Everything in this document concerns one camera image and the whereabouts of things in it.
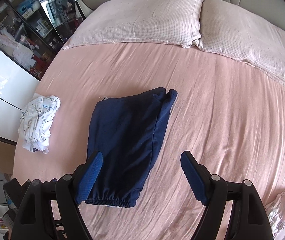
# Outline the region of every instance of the shelf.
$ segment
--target shelf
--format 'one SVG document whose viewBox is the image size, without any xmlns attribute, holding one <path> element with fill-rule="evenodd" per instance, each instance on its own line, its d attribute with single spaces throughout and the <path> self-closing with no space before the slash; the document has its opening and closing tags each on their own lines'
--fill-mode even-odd
<svg viewBox="0 0 285 240">
<path fill-rule="evenodd" d="M 40 33 L 38 33 L 43 39 L 47 37 L 47 35 L 53 30 L 53 28 L 51 28 L 44 36 L 41 36 Z"/>
<path fill-rule="evenodd" d="M 55 28 L 59 27 L 60 25 L 63 25 L 64 23 L 60 23 L 60 24 L 57 24 L 57 25 L 54 25 Z"/>
<path fill-rule="evenodd" d="M 39 8 L 40 8 L 40 6 L 39 6 L 36 10 L 33 10 L 33 11 L 27 16 L 27 18 L 25 18 L 24 15 L 25 15 L 30 9 L 32 9 L 32 8 L 29 8 L 29 9 L 22 15 L 22 17 L 23 17 L 25 20 L 27 20 L 27 19 L 28 19 L 30 16 L 32 16 L 36 11 L 38 11 Z"/>
</svg>

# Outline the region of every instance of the screw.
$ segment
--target screw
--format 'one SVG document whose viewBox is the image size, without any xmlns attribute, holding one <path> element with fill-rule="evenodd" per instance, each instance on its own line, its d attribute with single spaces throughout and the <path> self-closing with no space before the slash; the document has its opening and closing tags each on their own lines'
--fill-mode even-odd
<svg viewBox="0 0 285 240">
<path fill-rule="evenodd" d="M 68 181 L 71 180 L 72 175 L 71 174 L 66 174 L 65 176 L 63 176 L 63 180 Z"/>
<path fill-rule="evenodd" d="M 40 182 L 39 179 L 34 179 L 31 184 L 32 184 L 33 186 L 37 186 L 37 185 L 39 184 L 39 182 Z"/>
<path fill-rule="evenodd" d="M 219 177 L 219 175 L 217 175 L 217 174 L 213 174 L 213 175 L 211 176 L 211 178 L 212 178 L 213 180 L 216 180 L 216 181 L 220 180 L 220 177 Z"/>
<path fill-rule="evenodd" d="M 251 181 L 248 180 L 248 179 L 246 179 L 246 180 L 244 181 L 244 184 L 245 184 L 246 186 L 251 186 Z"/>
</svg>

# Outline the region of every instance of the pillow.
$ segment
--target pillow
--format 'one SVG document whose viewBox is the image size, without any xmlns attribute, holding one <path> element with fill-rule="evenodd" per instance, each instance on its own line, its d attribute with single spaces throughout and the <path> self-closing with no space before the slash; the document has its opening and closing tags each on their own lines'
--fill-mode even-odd
<svg viewBox="0 0 285 240">
<path fill-rule="evenodd" d="M 285 86 L 285 31 L 221 0 L 203 2 L 200 23 L 200 50 L 249 63 Z"/>
<path fill-rule="evenodd" d="M 64 49 L 119 42 L 176 44 L 199 39 L 203 0 L 111 0 L 79 26 Z"/>
</svg>

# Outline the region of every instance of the glass cabinet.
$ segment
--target glass cabinet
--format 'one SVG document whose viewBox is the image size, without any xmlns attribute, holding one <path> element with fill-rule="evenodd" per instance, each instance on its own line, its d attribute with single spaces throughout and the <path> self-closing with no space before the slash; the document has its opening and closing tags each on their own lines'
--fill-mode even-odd
<svg viewBox="0 0 285 240">
<path fill-rule="evenodd" d="M 66 42 L 83 19 L 74 0 L 39 0 L 50 22 Z"/>
<path fill-rule="evenodd" d="M 40 80 L 82 22 L 76 11 L 73 0 L 1 0 L 0 50 Z"/>
</svg>

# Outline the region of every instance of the navy blue pants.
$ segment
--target navy blue pants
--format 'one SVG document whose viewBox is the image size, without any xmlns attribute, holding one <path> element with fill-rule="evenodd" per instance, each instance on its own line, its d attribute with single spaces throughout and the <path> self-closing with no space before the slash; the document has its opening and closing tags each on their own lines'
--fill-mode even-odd
<svg viewBox="0 0 285 240">
<path fill-rule="evenodd" d="M 164 140 L 177 92 L 156 88 L 97 103 L 87 157 L 99 151 L 103 165 L 87 204 L 134 207 Z"/>
</svg>

